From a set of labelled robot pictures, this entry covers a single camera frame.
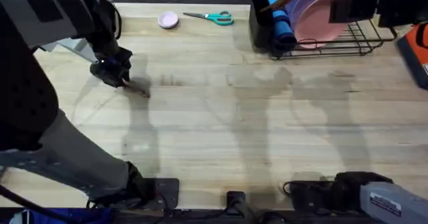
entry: wire dish rack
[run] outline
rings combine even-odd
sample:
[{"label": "wire dish rack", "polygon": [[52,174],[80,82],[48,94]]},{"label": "wire dish rack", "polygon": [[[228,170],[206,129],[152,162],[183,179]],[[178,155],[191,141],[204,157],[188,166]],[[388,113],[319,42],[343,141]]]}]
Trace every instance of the wire dish rack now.
[{"label": "wire dish rack", "polygon": [[[364,20],[349,23],[348,27],[333,41],[305,39],[297,43],[293,50],[272,55],[272,57],[280,60],[318,56],[364,56],[381,47],[384,42],[393,41],[396,38],[397,32],[393,28],[378,28],[372,20]],[[312,48],[305,48],[302,45],[311,45]]]}]

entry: scissors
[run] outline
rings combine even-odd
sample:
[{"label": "scissors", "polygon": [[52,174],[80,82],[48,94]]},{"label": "scissors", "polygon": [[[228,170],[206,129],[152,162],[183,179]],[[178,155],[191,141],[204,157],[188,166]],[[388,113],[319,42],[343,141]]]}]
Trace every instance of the scissors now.
[{"label": "scissors", "polygon": [[222,11],[221,13],[183,13],[184,15],[191,17],[199,17],[201,19],[211,20],[217,25],[226,26],[233,23],[232,15],[228,11]]}]

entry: orange object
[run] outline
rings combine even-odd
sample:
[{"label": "orange object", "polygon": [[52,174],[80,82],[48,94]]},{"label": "orange object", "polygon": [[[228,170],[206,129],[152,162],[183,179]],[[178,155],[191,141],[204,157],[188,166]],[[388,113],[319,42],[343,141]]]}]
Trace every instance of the orange object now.
[{"label": "orange object", "polygon": [[397,45],[417,85],[428,90],[428,28],[426,26],[427,23],[416,25],[397,42]]}]

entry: wooden tabletop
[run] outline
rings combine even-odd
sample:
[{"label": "wooden tabletop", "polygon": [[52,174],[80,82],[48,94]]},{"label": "wooden tabletop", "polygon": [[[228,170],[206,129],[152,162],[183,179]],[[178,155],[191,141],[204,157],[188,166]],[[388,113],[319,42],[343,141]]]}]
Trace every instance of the wooden tabletop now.
[{"label": "wooden tabletop", "polygon": [[[260,207],[290,207],[284,181],[374,171],[428,198],[428,92],[393,43],[364,57],[273,61],[254,53],[247,5],[117,4],[131,76],[151,98],[114,89],[58,47],[36,56],[60,106],[85,135],[146,177],[177,177],[179,207],[224,206],[241,190]],[[231,26],[163,11],[228,10]],[[48,207],[83,207],[83,193],[10,169],[3,184]],[[0,199],[1,206],[13,205]]]}]

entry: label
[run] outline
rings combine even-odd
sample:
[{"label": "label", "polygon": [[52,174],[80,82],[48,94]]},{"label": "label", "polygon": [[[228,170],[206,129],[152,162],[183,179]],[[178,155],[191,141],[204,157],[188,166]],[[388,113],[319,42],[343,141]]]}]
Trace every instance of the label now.
[{"label": "label", "polygon": [[370,202],[385,211],[401,217],[401,205],[379,194],[370,192]]},{"label": "label", "polygon": [[423,69],[425,70],[425,73],[428,74],[428,64],[423,64]]}]

